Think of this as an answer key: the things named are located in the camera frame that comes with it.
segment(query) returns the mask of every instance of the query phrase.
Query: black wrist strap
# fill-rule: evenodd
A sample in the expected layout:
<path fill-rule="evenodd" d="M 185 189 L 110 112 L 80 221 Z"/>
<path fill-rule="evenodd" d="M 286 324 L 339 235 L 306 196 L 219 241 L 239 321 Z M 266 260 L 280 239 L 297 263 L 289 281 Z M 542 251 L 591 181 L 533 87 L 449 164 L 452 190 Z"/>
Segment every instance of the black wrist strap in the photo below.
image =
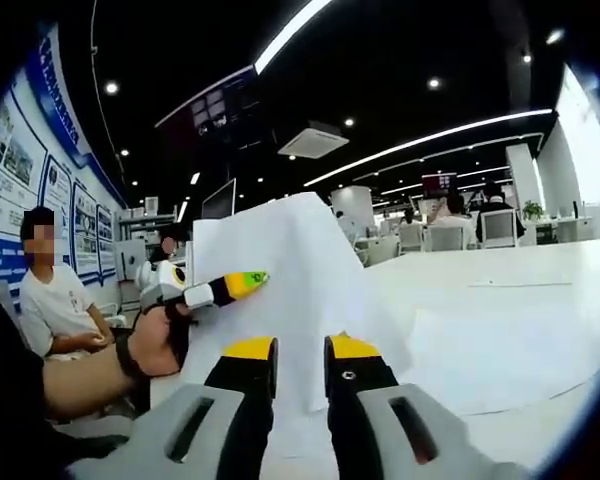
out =
<path fill-rule="evenodd" d="M 146 380 L 149 378 L 141 369 L 129 352 L 129 335 L 121 335 L 116 340 L 116 354 L 122 372 L 135 381 Z"/>

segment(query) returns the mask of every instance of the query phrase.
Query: ceiling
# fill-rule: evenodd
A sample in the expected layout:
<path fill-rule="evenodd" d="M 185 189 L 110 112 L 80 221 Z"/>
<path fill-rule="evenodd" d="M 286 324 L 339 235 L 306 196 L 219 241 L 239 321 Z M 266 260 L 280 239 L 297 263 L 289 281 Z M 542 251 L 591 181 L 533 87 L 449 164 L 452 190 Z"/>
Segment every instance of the ceiling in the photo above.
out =
<path fill-rule="evenodd" d="M 546 133 L 555 122 L 553 115 L 543 115 L 471 129 L 305 188 L 316 177 L 410 140 L 510 113 L 553 108 L 565 60 L 562 44 L 545 42 L 553 28 L 562 26 L 550 10 L 553 1 L 333 0 L 249 84 L 256 106 L 230 133 L 179 142 L 195 138 L 195 129 L 180 130 L 180 138 L 174 138 L 154 127 L 198 92 L 252 64 L 306 1 L 163 0 L 143 7 L 129 0 L 99 2 L 93 58 L 102 114 L 92 74 L 91 6 L 80 7 L 72 21 L 60 25 L 63 69 L 74 108 L 97 157 L 117 177 L 130 206 L 157 195 L 161 210 L 170 211 L 190 196 L 185 218 L 194 218 L 201 201 L 229 177 L 238 179 L 244 195 L 238 200 L 240 209 L 307 190 L 327 199 L 339 185 L 365 174 L 513 137 L 355 181 L 371 187 L 375 199 L 399 200 L 401 192 L 382 192 L 420 183 L 422 174 L 438 170 L 469 173 L 503 166 L 505 145 L 524 141 L 537 149 L 538 136 L 518 136 Z M 532 55 L 531 63 L 523 61 L 525 53 Z M 440 88 L 429 89 L 432 77 L 440 79 Z M 117 95 L 104 94 L 108 80 L 119 83 Z M 344 125 L 346 118 L 355 120 L 353 127 Z M 308 121 L 339 128 L 349 143 L 320 159 L 291 161 L 279 155 Z M 122 149 L 130 155 L 116 158 L 114 151 Z M 198 171 L 200 180 L 191 186 L 189 180 Z M 503 175 L 480 174 L 460 184 Z"/>

